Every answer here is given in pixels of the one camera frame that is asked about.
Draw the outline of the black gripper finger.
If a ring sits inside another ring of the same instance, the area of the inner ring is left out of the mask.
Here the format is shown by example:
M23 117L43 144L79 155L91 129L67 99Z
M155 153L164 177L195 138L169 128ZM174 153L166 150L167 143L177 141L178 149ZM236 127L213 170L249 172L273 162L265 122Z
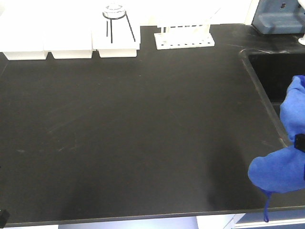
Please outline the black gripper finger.
M305 152L305 135L304 134L295 135L294 148L298 149L302 152Z

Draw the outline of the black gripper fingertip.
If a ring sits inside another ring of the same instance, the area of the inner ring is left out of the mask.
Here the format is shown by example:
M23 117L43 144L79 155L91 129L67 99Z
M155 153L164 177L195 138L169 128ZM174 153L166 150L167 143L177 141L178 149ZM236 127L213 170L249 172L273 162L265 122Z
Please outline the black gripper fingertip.
M10 213L6 209L0 210L0 227L5 227L10 218Z

